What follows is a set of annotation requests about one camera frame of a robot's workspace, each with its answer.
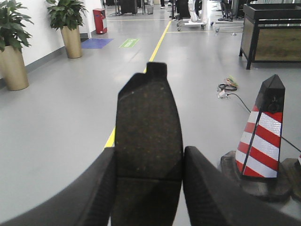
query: green floor sign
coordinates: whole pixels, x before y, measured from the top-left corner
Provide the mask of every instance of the green floor sign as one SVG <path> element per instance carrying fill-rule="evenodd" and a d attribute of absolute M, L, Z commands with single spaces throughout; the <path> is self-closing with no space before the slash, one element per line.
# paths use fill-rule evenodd
<path fill-rule="evenodd" d="M 119 48 L 132 48 L 138 41 L 139 39 L 127 39 Z"/>

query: black rubber pad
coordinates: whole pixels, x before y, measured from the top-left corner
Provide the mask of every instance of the black rubber pad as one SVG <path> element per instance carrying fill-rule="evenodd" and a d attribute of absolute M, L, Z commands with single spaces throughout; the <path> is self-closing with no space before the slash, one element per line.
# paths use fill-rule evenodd
<path fill-rule="evenodd" d="M 243 192 L 196 147 L 186 147 L 183 188 L 192 226 L 301 226 Z"/>
<path fill-rule="evenodd" d="M 114 148 L 60 193 L 1 226 L 107 226 L 116 191 Z"/>
<path fill-rule="evenodd" d="M 112 226 L 171 226 L 181 182 L 183 144 L 164 63 L 148 63 L 118 96 L 117 195 Z"/>
<path fill-rule="evenodd" d="M 182 132 L 163 63 L 148 63 L 118 97 L 115 147 L 118 176 L 182 179 Z"/>
<path fill-rule="evenodd" d="M 119 178 L 111 224 L 117 226 L 171 226 L 178 206 L 181 182 Z"/>

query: white wall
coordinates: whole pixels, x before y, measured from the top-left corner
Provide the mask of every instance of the white wall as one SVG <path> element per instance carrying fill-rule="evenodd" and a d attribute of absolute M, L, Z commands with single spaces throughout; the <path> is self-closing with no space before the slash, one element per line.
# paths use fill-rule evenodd
<path fill-rule="evenodd" d="M 93 9 L 102 8 L 101 0 L 84 0 L 84 1 L 82 0 L 82 2 L 85 3 L 86 9 L 89 11 L 86 13 L 87 25 L 89 31 L 92 32 L 95 30 Z"/>
<path fill-rule="evenodd" d="M 29 39 L 30 47 L 22 49 L 25 65 L 56 51 L 63 47 L 63 39 L 60 30 L 50 28 L 50 19 L 48 16 L 47 7 L 49 4 L 45 0 L 18 0 L 23 3 L 23 6 L 28 9 L 20 11 L 32 17 L 34 25 L 24 22 L 25 30 L 32 35 Z M 101 0 L 82 0 L 89 12 L 86 13 L 84 23 L 86 25 L 80 28 L 82 33 L 92 32 L 95 30 L 93 9 L 101 8 Z"/>

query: gold planter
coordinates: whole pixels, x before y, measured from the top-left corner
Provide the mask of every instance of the gold planter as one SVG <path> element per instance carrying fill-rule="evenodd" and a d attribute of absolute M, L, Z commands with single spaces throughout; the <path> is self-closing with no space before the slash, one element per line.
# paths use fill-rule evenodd
<path fill-rule="evenodd" d="M 0 51 L 0 67 L 8 90 L 21 90 L 29 86 L 23 56 L 18 49 L 6 46 Z"/>
<path fill-rule="evenodd" d="M 79 27 L 77 26 L 74 30 L 69 30 L 67 26 L 61 29 L 62 37 L 66 47 L 68 58 L 79 58 L 81 57 L 81 43 L 79 35 Z"/>

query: green plant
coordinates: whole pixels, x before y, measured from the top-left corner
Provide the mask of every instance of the green plant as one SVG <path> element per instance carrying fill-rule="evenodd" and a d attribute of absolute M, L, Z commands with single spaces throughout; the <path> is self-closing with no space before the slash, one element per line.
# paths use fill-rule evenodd
<path fill-rule="evenodd" d="M 0 50 L 3 52 L 6 46 L 17 48 L 20 52 L 22 49 L 21 44 L 30 46 L 27 39 L 31 35 L 24 31 L 22 20 L 30 20 L 30 16 L 21 14 L 18 9 L 26 8 L 22 3 L 17 3 L 16 0 L 3 1 L 0 3 Z"/>
<path fill-rule="evenodd" d="M 80 12 L 85 13 L 86 8 L 83 2 L 78 0 L 46 0 L 54 6 L 48 7 L 50 14 L 50 26 L 56 30 L 67 26 L 70 30 L 83 25 Z"/>

